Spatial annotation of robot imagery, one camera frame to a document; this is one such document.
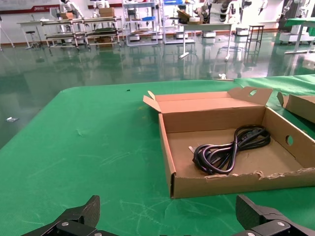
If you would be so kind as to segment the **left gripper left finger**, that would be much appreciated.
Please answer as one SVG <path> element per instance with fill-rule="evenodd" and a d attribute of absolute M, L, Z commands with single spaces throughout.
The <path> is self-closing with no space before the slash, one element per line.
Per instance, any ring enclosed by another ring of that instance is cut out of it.
<path fill-rule="evenodd" d="M 82 206 L 66 209 L 52 223 L 26 233 L 26 236 L 112 236 L 113 233 L 98 230 L 100 197 L 93 195 Z"/>

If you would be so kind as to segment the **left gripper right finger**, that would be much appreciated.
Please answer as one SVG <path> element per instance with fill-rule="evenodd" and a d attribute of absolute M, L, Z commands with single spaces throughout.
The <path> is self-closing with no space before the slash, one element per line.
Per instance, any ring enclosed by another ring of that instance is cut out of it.
<path fill-rule="evenodd" d="M 314 236 L 314 230 L 298 225 L 277 209 L 255 204 L 245 195 L 236 197 L 236 218 L 244 228 L 238 236 Z"/>

